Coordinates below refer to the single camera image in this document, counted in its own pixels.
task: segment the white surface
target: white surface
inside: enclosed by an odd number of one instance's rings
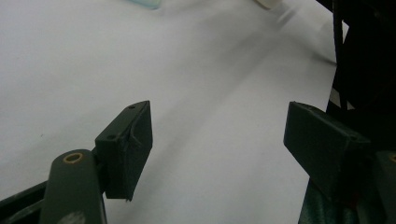
[[[282,0],[257,0],[260,4],[267,8],[273,8]]]
[[[324,109],[332,17],[315,1],[0,1],[0,198],[150,100],[154,146],[109,223],[296,223],[308,176],[289,101]]]

